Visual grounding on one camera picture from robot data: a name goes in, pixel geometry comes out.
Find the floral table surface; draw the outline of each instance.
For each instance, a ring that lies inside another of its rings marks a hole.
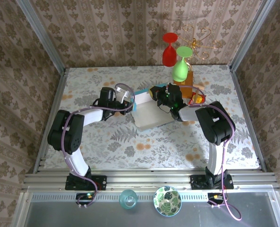
[[[228,169],[258,168],[257,157],[237,93],[226,65],[193,66],[194,83],[205,86],[206,102],[221,102],[236,125],[227,153]],[[102,87],[126,83],[135,91],[172,82],[172,68],[109,67],[69,70],[59,109],[74,111],[93,103]],[[117,113],[106,122],[83,129],[81,152],[91,168],[195,168],[205,167],[209,143],[198,122],[171,122],[140,131],[131,113]],[[45,168],[66,168],[62,152],[49,147]]]

